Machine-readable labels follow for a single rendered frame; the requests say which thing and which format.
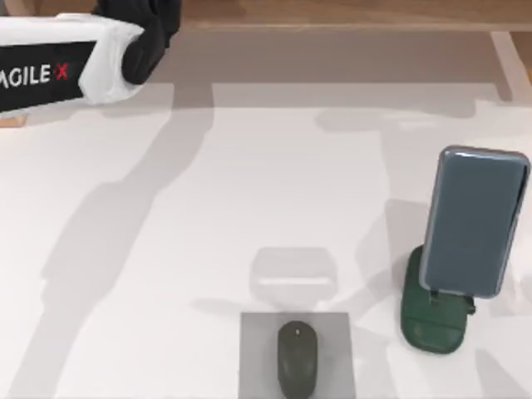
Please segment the blue-grey smartphone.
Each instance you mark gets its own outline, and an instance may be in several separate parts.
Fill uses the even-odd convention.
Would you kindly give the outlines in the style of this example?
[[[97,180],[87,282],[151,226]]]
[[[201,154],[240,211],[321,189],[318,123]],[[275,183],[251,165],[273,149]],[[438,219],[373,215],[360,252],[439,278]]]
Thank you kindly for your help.
[[[483,299],[500,293],[531,171],[518,151],[441,151],[420,262],[423,288]]]

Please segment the dark green phone stand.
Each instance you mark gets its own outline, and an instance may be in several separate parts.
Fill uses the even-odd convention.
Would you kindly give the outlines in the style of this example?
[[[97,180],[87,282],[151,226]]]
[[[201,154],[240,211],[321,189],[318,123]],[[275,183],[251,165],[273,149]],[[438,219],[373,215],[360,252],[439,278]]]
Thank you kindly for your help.
[[[449,355],[464,342],[468,317],[476,312],[471,296],[430,291],[419,282],[423,247],[408,258],[401,295],[400,329],[412,347],[436,355]]]

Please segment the dark green computer mouse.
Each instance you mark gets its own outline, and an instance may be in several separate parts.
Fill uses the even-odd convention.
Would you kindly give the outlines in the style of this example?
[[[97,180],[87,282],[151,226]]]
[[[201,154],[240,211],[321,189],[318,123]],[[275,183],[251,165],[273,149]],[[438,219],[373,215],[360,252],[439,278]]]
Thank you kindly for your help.
[[[310,399],[318,381],[318,334],[292,320],[278,330],[277,379],[284,399]]]

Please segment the grey mouse pad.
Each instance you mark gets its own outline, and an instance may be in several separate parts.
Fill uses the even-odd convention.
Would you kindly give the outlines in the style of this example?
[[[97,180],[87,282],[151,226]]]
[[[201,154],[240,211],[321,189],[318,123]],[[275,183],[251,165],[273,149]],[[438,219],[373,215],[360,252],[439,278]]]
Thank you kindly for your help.
[[[318,335],[318,377],[312,399],[357,399],[347,313],[242,313],[238,399],[285,399],[277,377],[278,330],[301,320]]]

